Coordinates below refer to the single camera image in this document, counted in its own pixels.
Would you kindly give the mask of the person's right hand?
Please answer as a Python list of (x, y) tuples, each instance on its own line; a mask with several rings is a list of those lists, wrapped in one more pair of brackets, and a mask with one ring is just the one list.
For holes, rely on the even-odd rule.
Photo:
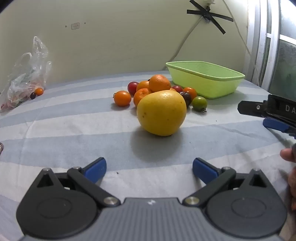
[[(280, 151), (280, 156), (289, 162), (295, 163), (295, 144), (291, 148), (286, 148)], [(292, 195), (291, 209), (295, 211), (295, 199), (296, 199), (296, 168), (295, 166), (291, 170), (287, 179), (288, 185), (290, 187), (290, 193)]]

